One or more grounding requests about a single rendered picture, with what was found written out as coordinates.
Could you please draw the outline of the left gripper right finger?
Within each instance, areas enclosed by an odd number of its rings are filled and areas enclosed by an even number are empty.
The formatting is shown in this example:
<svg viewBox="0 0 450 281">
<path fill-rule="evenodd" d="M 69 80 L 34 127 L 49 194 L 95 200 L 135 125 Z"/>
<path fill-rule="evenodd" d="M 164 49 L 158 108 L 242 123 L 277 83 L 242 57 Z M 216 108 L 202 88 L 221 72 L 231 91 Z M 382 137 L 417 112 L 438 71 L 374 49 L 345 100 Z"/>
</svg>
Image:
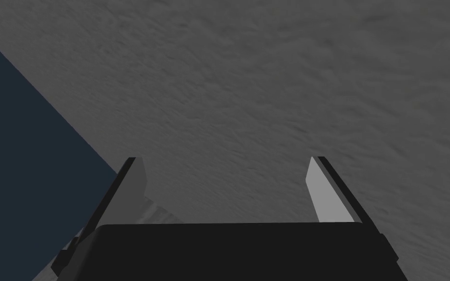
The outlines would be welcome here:
<svg viewBox="0 0 450 281">
<path fill-rule="evenodd" d="M 310 158 L 305 183 L 319 222 L 355 222 L 374 226 L 327 158 Z"/>
</svg>

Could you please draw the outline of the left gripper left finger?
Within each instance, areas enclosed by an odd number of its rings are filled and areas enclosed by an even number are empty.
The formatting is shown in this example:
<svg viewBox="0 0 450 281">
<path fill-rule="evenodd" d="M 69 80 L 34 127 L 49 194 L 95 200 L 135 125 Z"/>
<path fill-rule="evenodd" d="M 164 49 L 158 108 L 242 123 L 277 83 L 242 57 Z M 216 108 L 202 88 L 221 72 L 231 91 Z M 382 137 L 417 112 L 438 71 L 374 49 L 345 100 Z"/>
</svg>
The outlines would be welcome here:
<svg viewBox="0 0 450 281">
<path fill-rule="evenodd" d="M 129 157 L 83 228 L 78 243 L 106 224 L 134 224 L 142 209 L 147 176 L 142 157 Z"/>
</svg>

